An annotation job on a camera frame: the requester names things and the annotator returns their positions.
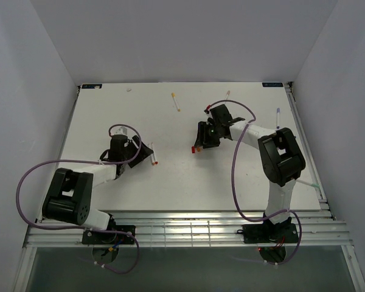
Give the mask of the red white marker body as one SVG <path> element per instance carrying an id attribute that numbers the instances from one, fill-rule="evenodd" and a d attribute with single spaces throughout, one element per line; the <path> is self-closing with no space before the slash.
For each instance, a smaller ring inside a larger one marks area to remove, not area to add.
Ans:
<path id="1" fill-rule="evenodd" d="M 158 165 L 158 159 L 157 159 L 157 157 L 156 157 L 156 152 L 155 152 L 155 147 L 154 147 L 153 142 L 151 142 L 151 149 L 153 150 L 153 153 L 154 153 L 154 155 L 155 155 L 156 165 Z"/>

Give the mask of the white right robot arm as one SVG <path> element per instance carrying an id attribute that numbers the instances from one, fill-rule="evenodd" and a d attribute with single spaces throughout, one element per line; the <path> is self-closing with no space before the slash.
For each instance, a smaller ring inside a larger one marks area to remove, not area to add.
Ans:
<path id="1" fill-rule="evenodd" d="M 278 241 L 286 232 L 296 234 L 290 217 L 291 197 L 306 162 L 293 132 L 289 128 L 271 130 L 254 125 L 255 115 L 250 120 L 232 117 L 224 100 L 207 106 L 204 112 L 207 120 L 198 123 L 196 148 L 219 147 L 222 139 L 237 143 L 232 158 L 231 190 L 238 212 L 241 211 L 235 187 L 238 149 L 245 144 L 259 151 L 263 172 L 269 181 L 268 204 L 262 218 L 242 216 L 251 223 L 245 234 L 271 242 Z"/>

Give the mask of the yellow capped white marker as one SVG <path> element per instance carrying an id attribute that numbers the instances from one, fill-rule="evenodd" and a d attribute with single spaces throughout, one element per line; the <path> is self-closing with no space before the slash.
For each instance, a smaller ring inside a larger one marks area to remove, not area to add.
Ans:
<path id="1" fill-rule="evenodd" d="M 180 108 L 180 106 L 178 104 L 178 101 L 176 99 L 176 94 L 174 92 L 172 92 L 171 93 L 171 96 L 172 96 L 172 99 L 173 99 L 173 102 L 174 102 L 174 104 L 176 106 L 177 111 L 180 112 L 181 111 L 181 108 Z"/>

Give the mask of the left blue table sticker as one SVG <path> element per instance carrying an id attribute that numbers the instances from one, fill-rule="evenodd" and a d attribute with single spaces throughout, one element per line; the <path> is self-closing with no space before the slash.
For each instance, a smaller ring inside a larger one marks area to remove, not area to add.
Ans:
<path id="1" fill-rule="evenodd" d="M 102 88 L 102 84 L 82 84 L 81 85 L 81 89 L 101 89 Z"/>

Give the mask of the aluminium front rail frame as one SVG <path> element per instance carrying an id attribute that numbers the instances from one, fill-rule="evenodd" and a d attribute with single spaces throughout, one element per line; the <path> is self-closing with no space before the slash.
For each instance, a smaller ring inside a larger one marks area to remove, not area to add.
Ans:
<path id="1" fill-rule="evenodd" d="M 304 246 L 349 246 L 352 238 L 344 221 L 329 210 L 299 211 Z M 246 220 L 236 212 L 118 212 L 118 224 L 134 225 L 142 248 L 238 247 L 237 234 Z"/>

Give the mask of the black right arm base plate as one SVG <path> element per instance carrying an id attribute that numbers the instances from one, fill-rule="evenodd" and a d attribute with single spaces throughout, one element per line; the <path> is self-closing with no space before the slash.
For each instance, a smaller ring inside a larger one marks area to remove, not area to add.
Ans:
<path id="1" fill-rule="evenodd" d="M 243 242 L 250 243 L 297 243 L 299 235 L 293 223 L 285 226 L 269 227 L 265 224 L 244 224 L 237 230 Z"/>

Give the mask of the blue table sticker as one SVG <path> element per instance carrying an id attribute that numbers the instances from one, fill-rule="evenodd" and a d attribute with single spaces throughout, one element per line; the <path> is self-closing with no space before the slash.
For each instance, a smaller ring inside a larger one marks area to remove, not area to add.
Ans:
<path id="1" fill-rule="evenodd" d="M 283 83 L 281 82 L 262 82 L 264 88 L 283 88 Z"/>
<path id="2" fill-rule="evenodd" d="M 82 84 L 81 85 L 81 89 L 101 89 L 102 88 L 102 84 Z"/>

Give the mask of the right blue table sticker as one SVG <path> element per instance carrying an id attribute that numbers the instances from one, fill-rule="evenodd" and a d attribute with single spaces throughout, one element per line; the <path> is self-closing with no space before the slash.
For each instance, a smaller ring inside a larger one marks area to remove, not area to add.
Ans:
<path id="1" fill-rule="evenodd" d="M 283 88 L 283 83 L 281 82 L 262 82 L 264 88 Z"/>

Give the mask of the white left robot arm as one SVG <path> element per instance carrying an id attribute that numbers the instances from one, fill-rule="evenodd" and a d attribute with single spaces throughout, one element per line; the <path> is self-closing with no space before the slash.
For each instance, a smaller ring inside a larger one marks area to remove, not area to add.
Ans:
<path id="1" fill-rule="evenodd" d="M 92 191 L 118 179 L 126 167 L 132 169 L 153 154 L 153 149 L 137 135 L 131 139 L 124 134 L 111 136 L 109 149 L 100 155 L 98 163 L 77 170 L 56 169 L 42 206 L 42 216 L 96 230 L 102 242 L 112 242 L 117 235 L 112 215 L 91 206 Z"/>

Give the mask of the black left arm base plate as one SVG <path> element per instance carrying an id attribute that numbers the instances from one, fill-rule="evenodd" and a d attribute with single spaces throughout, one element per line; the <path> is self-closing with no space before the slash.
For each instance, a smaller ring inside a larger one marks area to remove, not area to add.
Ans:
<path id="1" fill-rule="evenodd" d="M 135 225 L 117 225 L 116 230 L 119 232 L 124 232 L 136 235 Z M 134 240 L 128 235 L 116 234 L 116 233 L 105 233 L 86 230 L 82 235 L 83 245 L 115 245 L 119 243 L 120 245 L 132 245 Z"/>

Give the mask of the green tipped thin pen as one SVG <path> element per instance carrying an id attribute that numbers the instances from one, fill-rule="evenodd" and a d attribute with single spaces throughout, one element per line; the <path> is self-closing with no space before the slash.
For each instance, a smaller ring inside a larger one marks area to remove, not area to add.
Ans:
<path id="1" fill-rule="evenodd" d="M 304 184 L 306 186 L 314 187 L 315 189 L 320 189 L 320 186 L 318 184 L 315 184 L 315 183 L 312 183 L 312 182 L 304 181 L 304 180 L 301 180 L 301 179 L 297 179 L 296 182 Z"/>

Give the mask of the purple capped white marker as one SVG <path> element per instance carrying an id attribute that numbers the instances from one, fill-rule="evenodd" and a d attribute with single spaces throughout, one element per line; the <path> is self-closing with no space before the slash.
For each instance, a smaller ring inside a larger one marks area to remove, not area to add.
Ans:
<path id="1" fill-rule="evenodd" d="M 276 129 L 280 129 L 280 108 L 276 109 Z"/>

